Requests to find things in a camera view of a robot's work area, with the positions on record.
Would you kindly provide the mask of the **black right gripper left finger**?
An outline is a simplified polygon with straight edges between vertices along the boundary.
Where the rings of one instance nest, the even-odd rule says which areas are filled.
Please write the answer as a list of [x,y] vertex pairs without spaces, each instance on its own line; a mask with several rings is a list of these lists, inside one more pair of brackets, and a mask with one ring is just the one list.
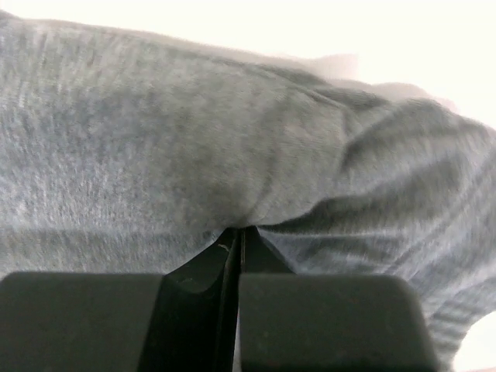
[[166,274],[24,272],[1,282],[3,371],[229,371],[237,234]]

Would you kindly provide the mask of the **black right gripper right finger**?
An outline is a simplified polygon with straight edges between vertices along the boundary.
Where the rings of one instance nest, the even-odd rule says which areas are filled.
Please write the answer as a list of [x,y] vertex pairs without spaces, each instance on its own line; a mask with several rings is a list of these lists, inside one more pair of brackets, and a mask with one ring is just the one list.
[[294,274],[244,230],[239,279],[243,371],[436,371],[419,302],[387,275]]

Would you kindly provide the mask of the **grey shorts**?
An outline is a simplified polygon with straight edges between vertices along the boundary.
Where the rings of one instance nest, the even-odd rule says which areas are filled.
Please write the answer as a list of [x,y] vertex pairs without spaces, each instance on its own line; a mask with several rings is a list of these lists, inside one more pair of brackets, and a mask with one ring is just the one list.
[[1,14],[1,272],[170,272],[256,226],[300,273],[393,274],[442,369],[495,310],[495,131],[418,88]]

